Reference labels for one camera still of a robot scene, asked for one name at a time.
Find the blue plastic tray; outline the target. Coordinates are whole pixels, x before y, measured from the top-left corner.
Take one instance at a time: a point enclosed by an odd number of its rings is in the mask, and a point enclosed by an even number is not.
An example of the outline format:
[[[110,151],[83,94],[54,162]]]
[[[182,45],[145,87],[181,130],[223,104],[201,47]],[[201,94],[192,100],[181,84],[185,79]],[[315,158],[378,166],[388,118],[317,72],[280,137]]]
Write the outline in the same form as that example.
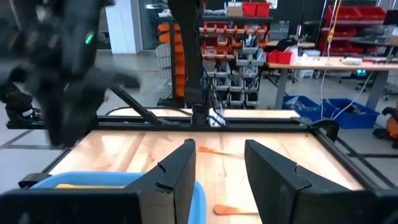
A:
[[[90,186],[126,186],[145,172],[65,172],[48,177],[33,185],[32,189],[55,188],[58,184]],[[190,207],[188,224],[206,224],[206,199],[201,184],[196,181]]]

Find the red storage bin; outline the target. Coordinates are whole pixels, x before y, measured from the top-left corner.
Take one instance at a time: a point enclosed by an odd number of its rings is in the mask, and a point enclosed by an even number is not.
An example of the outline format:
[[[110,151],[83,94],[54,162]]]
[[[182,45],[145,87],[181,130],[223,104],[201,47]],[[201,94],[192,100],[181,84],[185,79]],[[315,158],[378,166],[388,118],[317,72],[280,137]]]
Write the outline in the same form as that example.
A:
[[[253,2],[244,2],[242,5],[243,16],[245,17],[255,17],[257,4]]]
[[[270,4],[268,2],[257,2],[256,5],[256,17],[269,17]]]

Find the orange shop vacuum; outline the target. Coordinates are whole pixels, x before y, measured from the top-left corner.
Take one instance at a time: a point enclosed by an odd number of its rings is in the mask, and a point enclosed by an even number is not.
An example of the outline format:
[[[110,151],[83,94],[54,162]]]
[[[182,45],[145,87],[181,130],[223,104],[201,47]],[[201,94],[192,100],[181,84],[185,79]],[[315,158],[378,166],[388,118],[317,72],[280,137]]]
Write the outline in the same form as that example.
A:
[[[398,107],[386,107],[382,114],[390,116],[386,121],[386,127],[375,129],[373,136],[378,139],[391,140],[391,147],[398,150]]]

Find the black aluminium table frame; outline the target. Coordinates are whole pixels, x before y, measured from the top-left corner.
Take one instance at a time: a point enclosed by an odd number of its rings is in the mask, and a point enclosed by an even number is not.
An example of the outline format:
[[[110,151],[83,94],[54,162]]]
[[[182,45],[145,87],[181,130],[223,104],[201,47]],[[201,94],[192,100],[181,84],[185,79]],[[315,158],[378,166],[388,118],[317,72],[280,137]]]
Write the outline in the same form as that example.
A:
[[[311,134],[317,141],[347,170],[359,183],[369,189],[380,185],[370,178],[363,169],[358,167],[352,159],[355,158],[373,173],[381,182],[389,188],[397,188],[398,184],[392,183],[387,177],[367,162],[367,158],[393,159],[398,155],[382,154],[358,154],[353,151],[343,140],[338,137],[338,123],[330,119],[309,123],[306,119],[289,118],[225,118],[226,124],[219,128],[197,126],[192,124],[192,116],[196,112],[186,112],[178,108],[171,111],[179,112],[179,115],[156,116],[149,109],[139,104],[132,96],[120,87],[111,90],[117,97],[128,104],[128,108],[137,112],[136,115],[116,116],[106,114],[97,116],[92,121],[85,133],[92,130],[114,131],[188,131],[188,132],[228,132],[228,133],[304,133]]]

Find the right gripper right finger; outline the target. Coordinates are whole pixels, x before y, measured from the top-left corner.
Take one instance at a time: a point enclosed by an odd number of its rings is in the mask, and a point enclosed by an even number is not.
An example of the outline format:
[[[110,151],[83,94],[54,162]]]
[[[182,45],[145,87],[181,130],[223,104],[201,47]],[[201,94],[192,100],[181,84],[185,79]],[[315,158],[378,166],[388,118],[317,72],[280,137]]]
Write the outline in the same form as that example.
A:
[[[380,198],[352,191],[247,140],[246,170],[263,224],[382,224]]]

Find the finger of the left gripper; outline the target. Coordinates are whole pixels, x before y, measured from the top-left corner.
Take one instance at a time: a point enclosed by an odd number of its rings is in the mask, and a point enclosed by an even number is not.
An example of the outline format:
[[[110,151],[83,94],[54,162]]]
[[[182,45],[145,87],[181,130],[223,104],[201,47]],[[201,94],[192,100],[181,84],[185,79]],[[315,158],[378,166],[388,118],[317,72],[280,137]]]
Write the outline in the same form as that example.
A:
[[[79,96],[73,105],[71,121],[71,145],[75,145],[96,123],[97,110],[104,102],[104,93]]]
[[[43,99],[43,120],[53,146],[73,146],[73,140],[66,133],[61,104],[56,96]]]

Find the red bins on desk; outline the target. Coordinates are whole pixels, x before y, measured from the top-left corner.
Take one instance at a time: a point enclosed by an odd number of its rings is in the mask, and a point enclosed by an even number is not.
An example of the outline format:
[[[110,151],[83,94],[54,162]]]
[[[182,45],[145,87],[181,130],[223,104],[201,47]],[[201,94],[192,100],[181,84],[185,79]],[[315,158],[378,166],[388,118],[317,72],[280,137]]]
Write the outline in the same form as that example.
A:
[[[278,63],[288,65],[291,62],[293,52],[291,51],[278,51],[274,50],[267,54],[267,62],[268,63]]]

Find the wooden top desk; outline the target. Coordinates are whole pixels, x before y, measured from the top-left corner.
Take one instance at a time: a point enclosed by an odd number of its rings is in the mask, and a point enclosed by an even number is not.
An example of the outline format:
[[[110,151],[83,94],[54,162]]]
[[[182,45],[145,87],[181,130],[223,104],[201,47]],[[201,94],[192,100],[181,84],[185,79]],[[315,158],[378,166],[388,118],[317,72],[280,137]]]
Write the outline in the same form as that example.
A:
[[[344,65],[342,57],[307,57],[305,60],[299,58],[299,61],[293,64],[269,63],[269,68],[281,69],[279,84],[277,87],[277,95],[275,99],[275,109],[280,110],[282,107],[285,87],[287,83],[288,70],[358,70],[365,69],[378,72],[374,79],[374,85],[370,91],[366,106],[375,109],[380,97],[382,96],[384,86],[387,82],[388,73],[390,71],[398,71],[398,64],[392,63],[372,63],[371,60],[385,60],[384,57],[365,58],[361,65]]]

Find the blue floor bin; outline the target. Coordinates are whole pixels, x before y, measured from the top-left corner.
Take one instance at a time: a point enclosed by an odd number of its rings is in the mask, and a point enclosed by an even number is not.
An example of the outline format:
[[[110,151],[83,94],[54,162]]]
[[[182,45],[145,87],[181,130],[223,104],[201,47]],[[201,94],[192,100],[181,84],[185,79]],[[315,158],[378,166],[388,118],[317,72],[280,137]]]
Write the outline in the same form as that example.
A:
[[[301,117],[312,121],[321,119],[321,106],[306,96],[284,96],[283,110],[294,110]]]
[[[343,110],[350,103],[351,100],[346,98],[324,99],[323,116],[335,120],[343,129],[373,128],[379,113],[356,102]]]

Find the parts rack with bins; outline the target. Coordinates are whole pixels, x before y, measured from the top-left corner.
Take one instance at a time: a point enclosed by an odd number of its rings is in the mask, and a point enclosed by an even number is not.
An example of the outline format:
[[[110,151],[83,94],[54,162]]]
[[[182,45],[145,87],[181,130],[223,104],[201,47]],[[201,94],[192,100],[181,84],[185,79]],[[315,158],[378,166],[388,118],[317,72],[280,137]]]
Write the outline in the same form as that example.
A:
[[[257,73],[266,62],[260,52],[269,45],[270,17],[203,16],[199,41],[203,66],[224,104],[256,106],[259,89]],[[187,61],[182,30],[172,17],[159,19],[159,41],[169,45],[171,89],[164,106],[183,107]]]

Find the small cardboard box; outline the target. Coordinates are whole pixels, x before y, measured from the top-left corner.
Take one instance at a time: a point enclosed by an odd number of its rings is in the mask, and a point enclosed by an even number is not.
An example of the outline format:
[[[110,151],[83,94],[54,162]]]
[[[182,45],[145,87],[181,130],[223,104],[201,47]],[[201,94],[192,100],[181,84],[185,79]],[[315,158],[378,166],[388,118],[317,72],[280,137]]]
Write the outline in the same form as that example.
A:
[[[226,13],[228,17],[242,17],[243,7],[242,5],[233,5],[226,8]]]

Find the fork with orange handle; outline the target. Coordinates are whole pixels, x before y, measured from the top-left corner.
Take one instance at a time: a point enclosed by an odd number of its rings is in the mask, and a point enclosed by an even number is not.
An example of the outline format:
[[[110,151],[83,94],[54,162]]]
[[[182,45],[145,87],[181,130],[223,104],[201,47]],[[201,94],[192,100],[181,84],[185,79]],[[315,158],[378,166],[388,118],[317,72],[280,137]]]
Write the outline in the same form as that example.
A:
[[[200,152],[205,152],[205,153],[212,153],[212,154],[219,154],[219,155],[224,155],[224,156],[231,156],[231,157],[242,157],[242,154],[237,154],[233,152],[225,152],[217,149],[212,149],[204,146],[199,147]]]

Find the spoon with orange handle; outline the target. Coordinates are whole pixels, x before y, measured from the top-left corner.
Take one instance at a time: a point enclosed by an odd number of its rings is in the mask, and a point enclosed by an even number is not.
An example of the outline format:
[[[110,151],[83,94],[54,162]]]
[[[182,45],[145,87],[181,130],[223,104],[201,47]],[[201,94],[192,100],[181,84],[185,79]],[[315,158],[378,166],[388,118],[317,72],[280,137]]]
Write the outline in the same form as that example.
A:
[[[245,210],[243,208],[229,207],[226,205],[216,204],[213,211],[217,215],[257,215],[258,212]]]

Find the black computer monitor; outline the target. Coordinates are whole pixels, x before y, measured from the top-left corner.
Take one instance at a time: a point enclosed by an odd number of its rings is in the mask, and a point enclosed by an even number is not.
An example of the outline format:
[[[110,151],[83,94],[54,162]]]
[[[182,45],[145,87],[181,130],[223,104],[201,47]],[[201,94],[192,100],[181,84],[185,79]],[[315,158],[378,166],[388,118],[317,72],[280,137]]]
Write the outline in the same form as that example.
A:
[[[386,11],[383,24],[386,26],[398,26],[398,9]]]

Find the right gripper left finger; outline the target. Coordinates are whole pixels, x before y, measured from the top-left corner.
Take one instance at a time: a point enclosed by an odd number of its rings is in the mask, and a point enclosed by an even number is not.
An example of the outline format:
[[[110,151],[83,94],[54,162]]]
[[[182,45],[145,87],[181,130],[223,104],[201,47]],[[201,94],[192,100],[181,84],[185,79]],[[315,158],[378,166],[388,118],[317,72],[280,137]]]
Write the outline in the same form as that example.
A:
[[[125,187],[134,208],[124,224],[188,224],[196,172],[196,145],[186,139],[150,171]]]

